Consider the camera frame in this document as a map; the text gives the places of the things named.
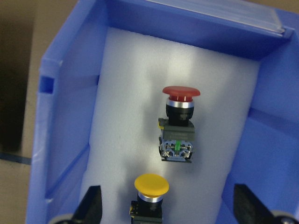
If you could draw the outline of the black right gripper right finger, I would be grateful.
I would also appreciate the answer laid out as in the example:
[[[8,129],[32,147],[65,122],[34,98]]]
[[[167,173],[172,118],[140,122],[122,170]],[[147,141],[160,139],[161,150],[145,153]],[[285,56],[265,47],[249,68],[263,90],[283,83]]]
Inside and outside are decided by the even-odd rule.
[[[235,184],[233,213],[239,224],[271,224],[273,214],[245,184]]]

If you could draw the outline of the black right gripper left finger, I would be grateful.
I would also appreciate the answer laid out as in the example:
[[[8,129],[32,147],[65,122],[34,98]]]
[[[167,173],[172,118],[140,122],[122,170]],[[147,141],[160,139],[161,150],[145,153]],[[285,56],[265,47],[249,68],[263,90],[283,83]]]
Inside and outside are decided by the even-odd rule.
[[[100,185],[90,186],[71,218],[72,224],[99,224],[102,219]]]

